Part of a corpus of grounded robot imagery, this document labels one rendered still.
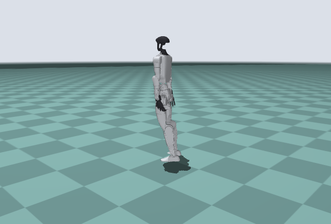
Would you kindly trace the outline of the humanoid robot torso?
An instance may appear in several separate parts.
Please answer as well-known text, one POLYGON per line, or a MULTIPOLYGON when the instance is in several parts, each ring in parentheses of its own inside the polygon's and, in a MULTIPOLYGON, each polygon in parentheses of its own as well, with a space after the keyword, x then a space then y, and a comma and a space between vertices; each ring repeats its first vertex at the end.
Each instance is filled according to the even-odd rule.
POLYGON ((171 56, 170 55, 163 55, 159 53, 157 56, 162 56, 162 62, 160 64, 160 95, 166 95, 168 101, 171 99, 172 94, 170 88, 165 83, 170 81, 171 76, 171 56))

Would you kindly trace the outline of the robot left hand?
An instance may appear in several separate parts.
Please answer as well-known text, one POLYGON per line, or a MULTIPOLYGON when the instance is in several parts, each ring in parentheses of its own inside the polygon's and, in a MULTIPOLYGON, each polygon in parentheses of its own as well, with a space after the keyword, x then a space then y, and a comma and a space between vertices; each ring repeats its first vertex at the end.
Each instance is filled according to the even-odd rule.
POLYGON ((161 96, 159 95, 159 100, 156 100, 156 107, 158 108, 158 109, 160 109, 160 111, 166 111, 165 109, 164 109, 164 107, 163 107, 163 104, 162 104, 162 102, 161 102, 161 96))

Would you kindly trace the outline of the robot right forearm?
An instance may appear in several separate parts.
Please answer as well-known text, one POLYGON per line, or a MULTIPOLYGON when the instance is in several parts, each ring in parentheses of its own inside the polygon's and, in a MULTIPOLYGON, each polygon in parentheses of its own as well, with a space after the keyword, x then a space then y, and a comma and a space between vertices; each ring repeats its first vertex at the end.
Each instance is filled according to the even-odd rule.
POLYGON ((171 93, 172 93, 172 77, 170 77, 170 81, 169 82, 167 82, 166 84, 168 85, 168 88, 170 88, 170 90, 171 90, 171 93))

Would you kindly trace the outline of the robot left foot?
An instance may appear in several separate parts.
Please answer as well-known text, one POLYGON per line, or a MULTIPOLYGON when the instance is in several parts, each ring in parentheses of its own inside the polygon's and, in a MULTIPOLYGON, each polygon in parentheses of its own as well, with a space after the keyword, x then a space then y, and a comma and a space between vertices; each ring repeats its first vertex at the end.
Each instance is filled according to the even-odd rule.
POLYGON ((166 158, 162 158, 161 161, 163 161, 163 162, 180 161, 180 158, 178 155, 175 155, 175 157, 173 157, 173 158, 170 155, 166 158))

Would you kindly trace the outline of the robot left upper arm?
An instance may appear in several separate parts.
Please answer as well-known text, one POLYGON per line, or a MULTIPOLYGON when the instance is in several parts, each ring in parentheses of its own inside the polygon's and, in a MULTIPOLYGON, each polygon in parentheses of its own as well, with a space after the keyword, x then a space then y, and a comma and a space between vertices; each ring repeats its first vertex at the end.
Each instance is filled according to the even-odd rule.
POLYGON ((154 76, 157 76, 158 77, 158 80, 160 80, 160 64, 162 62, 162 56, 155 56, 153 58, 153 64, 154 64, 154 72, 155 72, 155 75, 154 76))

